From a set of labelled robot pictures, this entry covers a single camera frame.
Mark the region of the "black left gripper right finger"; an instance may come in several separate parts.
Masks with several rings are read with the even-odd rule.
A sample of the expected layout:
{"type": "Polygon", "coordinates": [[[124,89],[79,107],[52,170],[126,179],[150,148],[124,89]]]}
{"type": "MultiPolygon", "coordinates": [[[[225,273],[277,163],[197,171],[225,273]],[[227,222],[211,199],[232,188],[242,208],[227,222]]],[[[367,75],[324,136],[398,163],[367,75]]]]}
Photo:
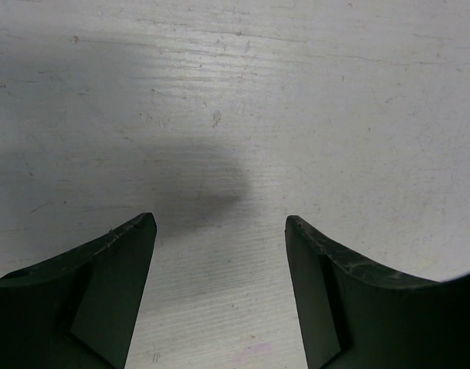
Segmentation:
{"type": "Polygon", "coordinates": [[[295,215],[286,255],[310,368],[470,368],[470,274],[389,268],[295,215]]]}

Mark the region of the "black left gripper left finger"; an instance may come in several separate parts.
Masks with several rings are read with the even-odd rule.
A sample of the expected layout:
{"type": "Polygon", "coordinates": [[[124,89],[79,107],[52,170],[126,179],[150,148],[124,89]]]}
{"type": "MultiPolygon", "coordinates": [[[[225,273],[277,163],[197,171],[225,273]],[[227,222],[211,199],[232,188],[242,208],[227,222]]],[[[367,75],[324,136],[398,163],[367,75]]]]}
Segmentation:
{"type": "Polygon", "coordinates": [[[153,256],[151,213],[0,278],[0,368],[123,368],[153,256]]]}

